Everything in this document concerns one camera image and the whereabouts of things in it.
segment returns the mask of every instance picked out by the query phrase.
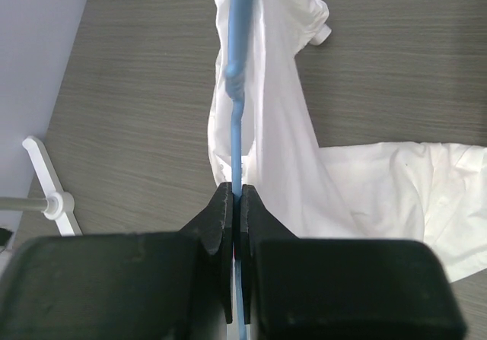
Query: white wall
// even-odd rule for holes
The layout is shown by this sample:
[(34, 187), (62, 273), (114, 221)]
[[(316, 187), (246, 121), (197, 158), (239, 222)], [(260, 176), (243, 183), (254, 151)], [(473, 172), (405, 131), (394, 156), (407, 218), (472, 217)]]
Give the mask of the white wall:
[[(0, 196), (26, 197), (33, 168), (21, 142), (43, 138), (86, 0), (0, 0)], [(17, 230), (20, 212), (0, 211)]]

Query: white stand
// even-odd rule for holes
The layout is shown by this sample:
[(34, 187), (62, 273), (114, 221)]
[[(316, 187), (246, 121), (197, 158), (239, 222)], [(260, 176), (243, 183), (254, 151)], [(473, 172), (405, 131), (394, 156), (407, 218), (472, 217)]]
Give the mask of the white stand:
[(61, 236), (82, 235), (73, 214), (75, 200), (62, 189), (46, 147), (32, 136), (26, 138), (22, 145), (29, 153), (46, 199), (0, 198), (0, 210), (41, 211), (48, 220), (55, 221)]

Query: gray wood grain surface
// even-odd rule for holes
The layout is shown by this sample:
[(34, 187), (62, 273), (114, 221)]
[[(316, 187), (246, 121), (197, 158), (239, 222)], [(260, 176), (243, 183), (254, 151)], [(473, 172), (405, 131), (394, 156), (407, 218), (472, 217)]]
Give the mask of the gray wood grain surface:
[[(322, 146), (487, 145), (486, 0), (326, 1), (331, 38), (297, 58)], [(176, 230), (206, 204), (217, 51), (212, 0), (88, 0), (46, 137), (85, 233)], [(26, 213), (15, 246), (47, 234)], [(454, 290), (487, 338), (487, 274)]]

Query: metal rod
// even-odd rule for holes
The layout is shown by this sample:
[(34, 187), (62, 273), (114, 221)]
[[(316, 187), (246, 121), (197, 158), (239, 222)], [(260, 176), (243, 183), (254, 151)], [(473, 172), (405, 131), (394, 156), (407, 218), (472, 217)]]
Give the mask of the metal rod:
[(39, 211), (47, 209), (46, 199), (0, 197), (0, 211)]

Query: white fabric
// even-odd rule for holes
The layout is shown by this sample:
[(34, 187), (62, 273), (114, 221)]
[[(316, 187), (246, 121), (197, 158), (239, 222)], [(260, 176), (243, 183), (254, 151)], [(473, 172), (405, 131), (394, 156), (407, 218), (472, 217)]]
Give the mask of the white fabric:
[[(221, 51), (208, 121), (217, 184), (231, 180), (224, 91), (229, 0), (215, 0)], [(243, 181), (300, 237), (426, 242), (451, 281), (487, 267), (487, 149), (383, 143), (319, 148), (294, 55), (323, 26), (321, 0), (256, 0), (243, 114)]]

